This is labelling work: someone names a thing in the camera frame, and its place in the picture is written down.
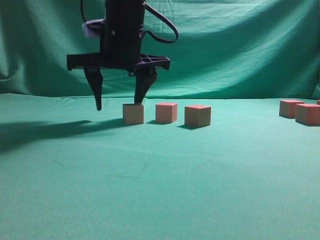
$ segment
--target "robotic arm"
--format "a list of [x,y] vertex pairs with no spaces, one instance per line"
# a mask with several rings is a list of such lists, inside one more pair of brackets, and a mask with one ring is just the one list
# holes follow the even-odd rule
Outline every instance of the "robotic arm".
[[[134,103],[141,104],[151,85],[157,80],[156,69],[169,70],[170,59],[166,56],[141,54],[142,39],[146,33],[161,43],[174,43],[178,37],[176,27],[145,0],[105,0],[105,18],[86,21],[83,0],[80,1],[85,28],[99,36],[100,51],[89,54],[68,54],[67,69],[84,69],[85,77],[93,91],[96,108],[102,109],[103,77],[101,68],[123,69],[135,76]],[[160,38],[144,31],[145,11],[164,21],[175,33],[175,40]]]

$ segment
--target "green cloth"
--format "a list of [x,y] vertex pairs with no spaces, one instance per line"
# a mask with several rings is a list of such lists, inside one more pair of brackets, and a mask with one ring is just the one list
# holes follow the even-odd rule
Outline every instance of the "green cloth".
[[[0,95],[1,240],[318,240],[319,127],[279,99],[167,99],[124,125],[105,98]],[[184,127],[184,106],[212,124]]]
[[[146,36],[142,52],[168,56],[169,71],[148,98],[320,98],[319,0],[148,0],[178,28],[179,40]],[[104,17],[103,0],[85,0],[88,19]],[[80,1],[0,0],[0,93],[90,96],[82,70],[66,55],[99,51],[82,31]],[[173,39],[146,13],[145,29]],[[135,78],[104,70],[105,97],[132,97]]]

